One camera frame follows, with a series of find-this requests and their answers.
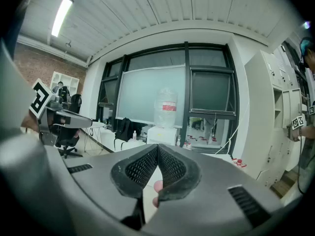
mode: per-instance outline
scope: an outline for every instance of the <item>fingers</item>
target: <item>fingers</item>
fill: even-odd
[[[161,189],[163,189],[163,181],[156,181],[153,185],[153,188],[156,192],[159,192]],[[152,203],[156,208],[158,208],[158,197],[153,198]]]
[[[153,198],[152,203],[156,208],[158,208],[158,197]]]
[[[36,116],[31,112],[31,110],[29,110],[28,115],[24,117],[21,126],[24,128],[30,128],[37,133],[39,132]]]
[[[161,189],[163,189],[163,181],[162,180],[156,181],[153,185],[153,188],[156,192],[159,192]]]

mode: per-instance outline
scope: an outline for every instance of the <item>cable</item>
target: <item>cable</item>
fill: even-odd
[[[297,188],[301,192],[301,194],[305,194],[301,188],[300,188],[300,164],[301,164],[301,155],[302,155],[302,134],[300,136],[300,157],[299,157],[299,162],[298,162],[298,169],[297,169]]]
[[[232,136],[228,139],[228,141],[226,142],[226,144],[223,145],[222,148],[220,148],[216,153],[214,153],[214,155],[218,154],[227,144],[228,144],[228,149],[227,149],[227,153],[226,153],[226,154],[228,154],[228,152],[230,151],[230,147],[231,147],[231,139],[232,139],[233,136],[235,135],[235,133],[236,133],[236,131],[238,130],[239,126],[241,125],[241,123],[242,123],[242,121],[243,121],[243,119],[244,119],[244,117],[245,117],[245,114],[246,114],[247,109],[248,109],[249,106],[250,106],[250,102],[248,102],[247,107],[246,107],[246,110],[245,110],[245,112],[244,112],[244,114],[243,114],[243,117],[242,117],[242,119],[239,121],[238,126],[237,126],[237,128],[235,129],[235,131],[234,131],[234,133],[232,134]]]

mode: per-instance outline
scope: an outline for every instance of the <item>black backpack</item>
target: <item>black backpack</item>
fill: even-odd
[[[133,123],[131,120],[129,120],[128,118],[124,118],[122,120],[122,123],[119,125],[116,135],[115,135],[115,139],[114,139],[114,149],[115,149],[115,140],[116,139],[120,139],[123,140],[125,142],[128,142],[130,138],[132,138],[132,134],[133,134]]]

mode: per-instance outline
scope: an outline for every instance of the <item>frosted glass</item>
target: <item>frosted glass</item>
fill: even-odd
[[[118,97],[118,118],[154,124],[154,103],[162,88],[178,94],[176,126],[182,126],[185,102],[185,65],[134,70],[123,73]]]

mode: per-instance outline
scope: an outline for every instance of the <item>red object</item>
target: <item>red object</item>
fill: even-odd
[[[165,110],[165,111],[176,111],[176,106],[163,105],[163,110]]]
[[[247,164],[243,163],[242,159],[233,158],[232,161],[234,161],[237,166],[241,166],[242,168],[247,166]]]

